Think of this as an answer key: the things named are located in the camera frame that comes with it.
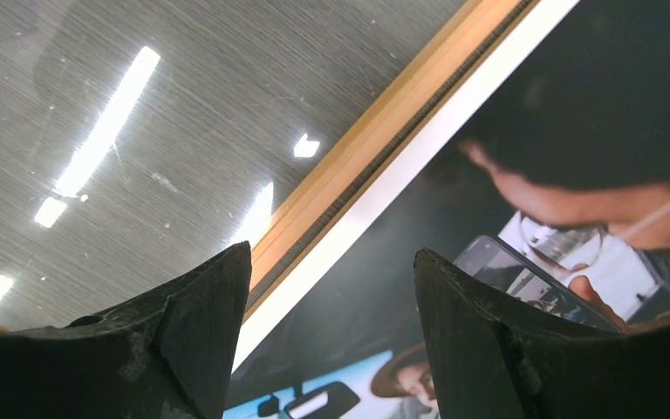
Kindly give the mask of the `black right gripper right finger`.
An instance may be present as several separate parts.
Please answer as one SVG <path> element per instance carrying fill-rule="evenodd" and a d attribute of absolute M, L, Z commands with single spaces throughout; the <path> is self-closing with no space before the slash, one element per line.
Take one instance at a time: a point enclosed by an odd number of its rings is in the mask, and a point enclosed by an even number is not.
<path fill-rule="evenodd" d="M 670 321 L 607 332 L 544 313 L 429 249 L 414 283 L 444 418 L 670 418 Z"/>

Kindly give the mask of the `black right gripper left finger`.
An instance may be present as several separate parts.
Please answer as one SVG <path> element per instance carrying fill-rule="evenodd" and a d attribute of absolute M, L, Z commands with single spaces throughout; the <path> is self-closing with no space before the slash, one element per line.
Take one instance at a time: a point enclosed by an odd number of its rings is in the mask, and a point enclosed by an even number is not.
<path fill-rule="evenodd" d="M 248 242 L 61 328 L 0 332 L 0 418 L 219 418 L 251 277 Z"/>

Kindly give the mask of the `printed photo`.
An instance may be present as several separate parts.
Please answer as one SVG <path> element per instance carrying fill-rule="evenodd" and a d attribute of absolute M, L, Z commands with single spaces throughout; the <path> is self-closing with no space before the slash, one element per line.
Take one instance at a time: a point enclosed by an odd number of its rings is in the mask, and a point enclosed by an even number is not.
<path fill-rule="evenodd" d="M 228 418 L 436 418 L 430 248 L 546 312 L 670 316 L 670 1 L 581 1 L 235 372 Z"/>

